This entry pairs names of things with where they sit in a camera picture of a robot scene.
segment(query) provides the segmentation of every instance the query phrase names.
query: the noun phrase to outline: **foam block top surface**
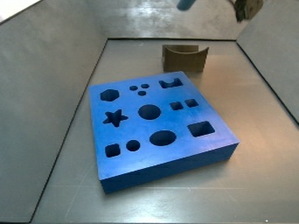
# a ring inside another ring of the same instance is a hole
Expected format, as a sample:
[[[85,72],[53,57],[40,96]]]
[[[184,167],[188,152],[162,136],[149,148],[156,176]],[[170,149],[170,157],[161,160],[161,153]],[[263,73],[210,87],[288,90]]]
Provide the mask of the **foam block top surface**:
[[[88,91],[100,180],[239,142],[182,72]]]

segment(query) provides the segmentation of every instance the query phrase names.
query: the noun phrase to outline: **cutout hole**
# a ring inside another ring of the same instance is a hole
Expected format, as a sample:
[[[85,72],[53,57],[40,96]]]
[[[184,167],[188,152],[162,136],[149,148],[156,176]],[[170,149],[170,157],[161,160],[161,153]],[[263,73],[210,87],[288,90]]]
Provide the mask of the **cutout hole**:
[[[149,88],[149,85],[148,84],[142,84],[141,88]]]
[[[193,137],[201,137],[214,132],[209,122],[196,122],[189,124],[188,129]]]
[[[193,99],[185,100],[184,102],[189,108],[198,106],[198,103]]]
[[[130,140],[126,142],[125,147],[129,151],[137,151],[140,148],[140,143],[136,140]]]
[[[169,130],[160,130],[150,135],[149,142],[156,146],[165,146],[170,144],[174,139],[176,135]]]
[[[161,110],[152,104],[144,105],[138,110],[137,114],[145,119],[145,120],[153,120],[158,117],[161,114]]]
[[[112,123],[114,127],[118,127],[121,121],[124,121],[128,117],[121,115],[121,109],[118,109],[114,113],[106,112],[106,120],[102,123]]]
[[[137,86],[130,86],[129,90],[136,91],[137,90]]]
[[[145,91],[138,91],[137,94],[144,96],[145,95]]]
[[[182,105],[176,101],[170,103],[172,110],[182,109]]]
[[[118,144],[110,144],[105,147],[106,157],[112,158],[120,154]]]
[[[114,89],[108,89],[98,96],[101,101],[112,102],[118,97],[118,92]]]
[[[161,88],[176,88],[182,85],[182,82],[178,78],[174,78],[172,82],[165,82],[162,80],[158,80]]]

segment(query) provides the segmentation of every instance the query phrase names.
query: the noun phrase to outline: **square hole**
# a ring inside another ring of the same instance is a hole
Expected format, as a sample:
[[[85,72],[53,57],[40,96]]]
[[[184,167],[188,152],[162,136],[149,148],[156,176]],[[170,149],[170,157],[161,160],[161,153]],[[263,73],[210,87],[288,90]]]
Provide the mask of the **square hole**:
[[[193,137],[201,137],[214,132],[209,122],[196,122],[189,124],[188,129]]]
[[[170,103],[172,110],[182,109],[182,105],[176,101]]]
[[[112,158],[120,154],[118,144],[110,144],[105,147],[106,157]]]
[[[198,103],[193,99],[185,100],[184,102],[189,108],[198,106]]]

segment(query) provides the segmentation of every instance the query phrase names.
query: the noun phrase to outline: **rectangular hole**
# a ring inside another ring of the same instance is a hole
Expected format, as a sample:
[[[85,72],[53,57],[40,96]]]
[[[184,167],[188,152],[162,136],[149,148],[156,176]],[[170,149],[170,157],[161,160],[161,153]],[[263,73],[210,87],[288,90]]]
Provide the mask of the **rectangular hole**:
[[[193,137],[201,137],[214,132],[209,122],[196,122],[188,125]]]

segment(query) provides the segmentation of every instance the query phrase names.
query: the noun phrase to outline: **gray wall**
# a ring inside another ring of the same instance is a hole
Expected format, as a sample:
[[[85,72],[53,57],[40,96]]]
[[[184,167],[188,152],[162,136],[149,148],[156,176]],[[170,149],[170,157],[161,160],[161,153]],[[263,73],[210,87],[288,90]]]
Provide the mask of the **gray wall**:
[[[197,0],[186,11],[178,0],[88,1],[109,38],[236,40],[247,25],[225,0]]]
[[[105,42],[86,1],[41,1],[0,26],[0,221],[32,218]]]
[[[299,1],[267,0],[237,43],[299,122]]]

